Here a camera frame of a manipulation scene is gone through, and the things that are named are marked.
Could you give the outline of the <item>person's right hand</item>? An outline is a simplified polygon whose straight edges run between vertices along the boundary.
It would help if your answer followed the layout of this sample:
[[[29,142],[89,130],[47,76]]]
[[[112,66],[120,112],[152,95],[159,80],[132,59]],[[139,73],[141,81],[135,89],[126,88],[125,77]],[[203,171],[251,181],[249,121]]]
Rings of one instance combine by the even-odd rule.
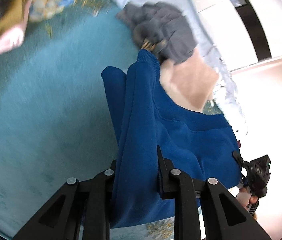
[[[236,196],[237,201],[246,209],[250,210],[253,204],[257,203],[258,197],[250,192],[249,187],[242,187]]]

